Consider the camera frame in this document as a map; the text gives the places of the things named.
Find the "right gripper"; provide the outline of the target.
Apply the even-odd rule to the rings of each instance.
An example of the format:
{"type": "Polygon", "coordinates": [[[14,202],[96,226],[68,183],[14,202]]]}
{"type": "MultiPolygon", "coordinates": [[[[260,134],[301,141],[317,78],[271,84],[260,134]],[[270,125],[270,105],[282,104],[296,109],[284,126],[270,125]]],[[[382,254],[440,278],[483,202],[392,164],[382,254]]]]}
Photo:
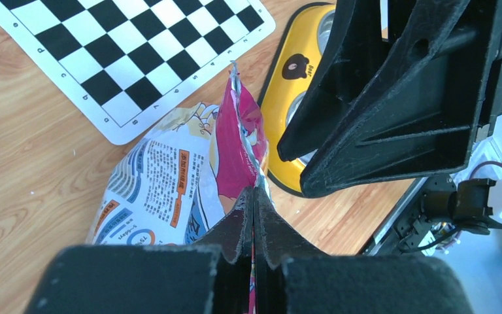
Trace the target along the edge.
{"type": "Polygon", "coordinates": [[[299,107],[299,185],[319,198],[359,184],[463,169],[478,126],[502,114],[502,1],[338,1],[299,107]]]}

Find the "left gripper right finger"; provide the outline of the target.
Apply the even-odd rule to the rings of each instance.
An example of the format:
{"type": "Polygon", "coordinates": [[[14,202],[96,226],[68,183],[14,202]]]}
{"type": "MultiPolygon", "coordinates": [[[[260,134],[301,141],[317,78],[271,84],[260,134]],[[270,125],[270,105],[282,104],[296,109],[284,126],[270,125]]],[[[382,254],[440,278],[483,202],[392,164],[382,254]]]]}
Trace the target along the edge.
{"type": "Polygon", "coordinates": [[[296,232],[254,189],[258,313],[471,313],[443,261],[423,256],[331,256],[296,232]]]}

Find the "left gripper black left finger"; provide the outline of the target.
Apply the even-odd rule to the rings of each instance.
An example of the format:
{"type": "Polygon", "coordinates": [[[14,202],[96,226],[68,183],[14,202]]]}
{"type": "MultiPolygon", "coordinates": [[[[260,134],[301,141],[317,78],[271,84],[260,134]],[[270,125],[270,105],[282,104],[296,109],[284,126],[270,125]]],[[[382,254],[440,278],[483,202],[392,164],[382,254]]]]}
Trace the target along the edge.
{"type": "Polygon", "coordinates": [[[190,245],[78,245],[47,265],[26,313],[251,313],[252,200],[190,245]]]}

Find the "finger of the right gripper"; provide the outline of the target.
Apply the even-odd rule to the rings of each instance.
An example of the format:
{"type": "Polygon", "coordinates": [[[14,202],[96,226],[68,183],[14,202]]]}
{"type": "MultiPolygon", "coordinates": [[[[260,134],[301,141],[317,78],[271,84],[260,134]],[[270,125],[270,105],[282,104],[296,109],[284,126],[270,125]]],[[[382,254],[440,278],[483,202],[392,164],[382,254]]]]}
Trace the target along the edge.
{"type": "Polygon", "coordinates": [[[324,144],[387,52],[379,1],[337,1],[320,63],[278,142],[281,160],[294,160],[324,144]]]}

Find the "pink pet food bag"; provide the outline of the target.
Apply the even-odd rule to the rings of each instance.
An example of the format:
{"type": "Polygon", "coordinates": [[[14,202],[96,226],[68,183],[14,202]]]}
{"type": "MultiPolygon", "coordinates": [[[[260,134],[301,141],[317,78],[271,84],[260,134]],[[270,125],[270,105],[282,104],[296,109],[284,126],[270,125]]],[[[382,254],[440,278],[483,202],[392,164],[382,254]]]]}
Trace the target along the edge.
{"type": "Polygon", "coordinates": [[[264,186],[269,144],[259,105],[233,68],[218,105],[163,117],[116,165],[90,245],[190,245],[264,186]]]}

